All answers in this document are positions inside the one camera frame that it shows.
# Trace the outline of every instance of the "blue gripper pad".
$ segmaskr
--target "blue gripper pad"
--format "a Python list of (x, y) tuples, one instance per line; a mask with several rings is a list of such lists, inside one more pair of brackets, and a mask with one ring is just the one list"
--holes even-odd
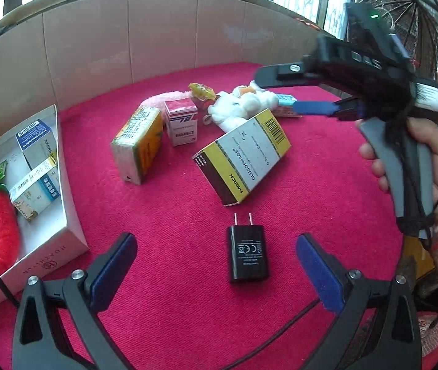
[(136, 256), (137, 239), (126, 232), (90, 265), (85, 290), (92, 312), (107, 310)]
[[(344, 289), (341, 284), (343, 266), (338, 260), (324, 252), (310, 234), (303, 234), (296, 242), (296, 254), (318, 293), (323, 306), (339, 315), (344, 308)], [(326, 261), (335, 263), (335, 273)]]
[(339, 110), (339, 106), (330, 101), (295, 101), (292, 110), (296, 114), (332, 115)]

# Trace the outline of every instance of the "gift box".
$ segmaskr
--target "gift box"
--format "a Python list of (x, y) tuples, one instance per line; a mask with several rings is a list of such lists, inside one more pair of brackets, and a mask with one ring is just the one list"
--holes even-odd
[[(27, 118), (0, 137), (0, 163), (8, 161), (1, 183), (11, 189), (31, 171), (16, 136), (36, 120), (46, 124), (55, 138), (59, 197), (30, 222), (17, 213), (21, 232), (20, 254), (16, 263), (2, 275), (5, 284), (14, 294), (23, 289), (30, 276), (44, 277), (88, 249), (70, 191), (54, 105)], [(0, 291), (0, 302), (3, 300), (5, 296)]]

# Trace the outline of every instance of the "blue label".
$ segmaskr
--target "blue label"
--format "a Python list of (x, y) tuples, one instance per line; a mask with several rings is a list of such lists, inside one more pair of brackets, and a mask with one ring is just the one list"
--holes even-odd
[(30, 124), (28, 127), (18, 132), (17, 140), (22, 150), (25, 150), (43, 135), (47, 134), (51, 130), (44, 122), (37, 120)]
[(55, 200), (59, 196), (59, 192), (56, 189), (55, 185), (53, 184), (53, 181), (49, 178), (49, 176), (46, 174), (39, 180), (44, 186), (44, 190), (46, 191), (46, 196), (51, 200)]

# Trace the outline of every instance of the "red plush toy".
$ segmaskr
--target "red plush toy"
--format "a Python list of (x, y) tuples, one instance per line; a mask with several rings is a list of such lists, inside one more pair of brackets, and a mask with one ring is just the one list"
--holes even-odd
[(17, 261), (20, 253), (20, 229), (10, 195), (0, 190), (0, 275)]

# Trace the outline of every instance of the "metal screw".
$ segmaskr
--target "metal screw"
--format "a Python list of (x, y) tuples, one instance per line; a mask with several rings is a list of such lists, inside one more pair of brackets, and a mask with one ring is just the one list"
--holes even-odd
[(405, 279), (405, 277), (403, 275), (396, 275), (395, 280), (397, 281), (398, 284), (401, 284), (401, 285), (404, 285), (407, 282), (407, 280)]
[(72, 273), (72, 278), (74, 280), (79, 280), (84, 276), (84, 270), (74, 270)]
[(27, 283), (28, 283), (29, 285), (34, 285), (34, 284), (37, 284), (37, 281), (38, 281), (38, 280), (39, 280), (39, 278), (37, 278), (36, 275), (32, 275), (32, 276), (30, 276), (29, 279), (27, 280)]
[(359, 278), (361, 278), (361, 271), (359, 271), (359, 270), (349, 270), (349, 276), (353, 280), (358, 280)]

